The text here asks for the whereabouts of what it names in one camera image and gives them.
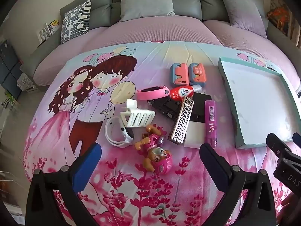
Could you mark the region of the right hand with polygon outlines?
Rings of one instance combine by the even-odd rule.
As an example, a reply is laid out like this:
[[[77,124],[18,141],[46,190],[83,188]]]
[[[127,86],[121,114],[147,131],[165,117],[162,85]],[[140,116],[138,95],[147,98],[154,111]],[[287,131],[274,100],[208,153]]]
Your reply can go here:
[[[281,203],[278,225],[300,225],[300,197],[291,192]]]

